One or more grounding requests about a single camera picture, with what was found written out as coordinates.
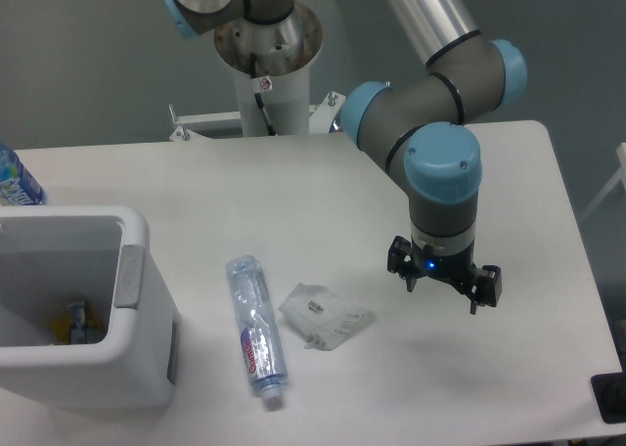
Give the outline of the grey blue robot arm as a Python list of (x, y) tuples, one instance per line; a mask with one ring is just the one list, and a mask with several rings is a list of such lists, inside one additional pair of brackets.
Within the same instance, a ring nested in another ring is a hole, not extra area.
[[(461, 0), (387, 0), (427, 74), (396, 90), (372, 81), (354, 89), (339, 124), (407, 195), (409, 239), (395, 238), (387, 268), (408, 288), (431, 278), (495, 306), (501, 270), (473, 261), (480, 147), (466, 124), (517, 99), (527, 82), (519, 50), (485, 39)], [(238, 84), (246, 136), (304, 134), (309, 89), (296, 86), (318, 55), (322, 29), (296, 0), (163, 0), (186, 37), (212, 33)]]

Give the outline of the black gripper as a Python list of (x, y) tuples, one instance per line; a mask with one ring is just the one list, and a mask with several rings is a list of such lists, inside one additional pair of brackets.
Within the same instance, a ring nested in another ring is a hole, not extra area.
[(480, 269), (473, 263), (474, 244), (452, 255), (435, 255), (429, 245), (418, 248), (401, 236), (396, 236), (387, 252), (387, 271), (398, 275), (412, 292), (420, 278), (431, 278), (465, 290), (470, 301), (469, 312), (475, 315), (478, 307), (496, 307), (502, 293), (502, 270), (496, 265)]

